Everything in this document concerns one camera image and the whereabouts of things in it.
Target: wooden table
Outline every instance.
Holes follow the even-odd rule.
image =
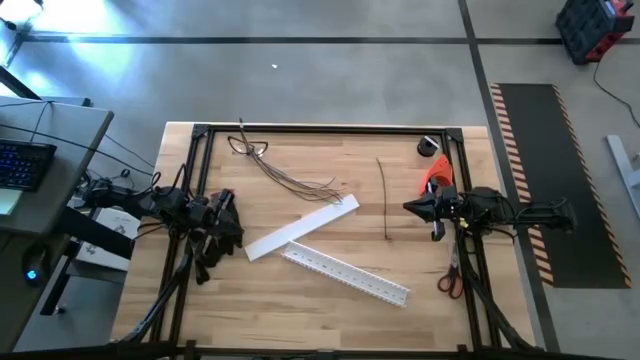
[[[167,124],[156,164],[163,184],[172,182],[185,161],[192,127],[193,123]],[[499,189],[487,130],[462,129],[473,185]],[[250,158],[231,150],[227,135],[215,135],[206,194],[222,188],[235,191],[245,245],[325,206],[305,202],[267,178]],[[264,159],[289,175],[317,182],[335,177],[334,184],[344,189],[343,194],[355,195],[360,203],[355,212],[299,242],[411,289],[407,307],[390,305],[300,267],[283,259],[280,251],[253,263],[238,251],[210,269],[212,279],[202,286],[196,285],[192,272],[181,343],[193,339],[198,346],[219,348],[427,351],[470,345],[464,297],[452,300],[436,289],[449,265],[453,231],[449,227],[443,241],[432,242],[431,225],[402,209],[403,202],[418,197],[422,177],[436,159],[417,154],[419,136],[247,136],[268,141]],[[386,178],[391,241],[384,239],[382,179],[376,157]],[[457,161],[454,168],[459,179]],[[533,343],[511,239],[492,234],[485,237],[485,244],[495,300],[521,336]],[[113,338],[130,332],[156,299],[167,245],[163,231],[138,240]],[[168,338],[172,310],[170,304],[163,339]],[[483,342],[488,343],[484,311],[479,307],[478,313]]]

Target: orange scissors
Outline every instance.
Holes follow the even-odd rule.
[[[438,280],[438,290],[442,292],[448,292],[449,297],[457,299],[462,296],[462,277],[458,271],[458,246],[453,244],[453,252],[451,253],[451,264],[449,264],[449,270],[447,273]]]

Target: orange object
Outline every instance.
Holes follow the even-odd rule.
[[[433,164],[431,169],[429,169],[427,174],[424,176],[424,179],[422,179],[420,195],[424,195],[427,192],[427,181],[432,177],[436,178],[436,181],[440,186],[453,185],[453,167],[451,167],[446,155],[440,155],[435,164]]]

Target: wire bundle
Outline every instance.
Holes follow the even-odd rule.
[[[280,186],[284,187],[292,194],[297,197],[306,200],[306,201],[328,201],[331,203],[341,203],[342,197],[340,196],[339,191],[330,187],[331,183],[335,180],[335,178],[331,179],[326,184],[321,184],[313,181],[298,181],[287,175],[282,170],[279,170],[273,165],[268,164],[264,160],[262,160],[262,155],[266,152],[269,147],[269,143],[265,141],[253,141],[250,142],[247,140],[247,137],[244,133],[244,124],[242,119],[240,121],[240,136],[241,139],[238,139],[233,136],[228,136],[227,141],[229,145],[236,153],[247,155],[251,157],[251,159],[262,169],[262,171],[269,177],[271,180],[278,183]],[[238,144],[244,145],[244,149],[239,149],[234,146],[233,142],[235,141]],[[262,144],[264,147],[259,150],[256,149],[256,144]]]

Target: floor mat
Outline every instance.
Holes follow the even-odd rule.
[[[558,89],[492,84],[491,93],[512,175],[505,176],[505,182],[513,182],[520,202],[567,197],[576,213],[573,234],[542,227],[528,230],[533,253],[525,256],[535,257],[542,281],[557,288],[630,288],[614,231]]]

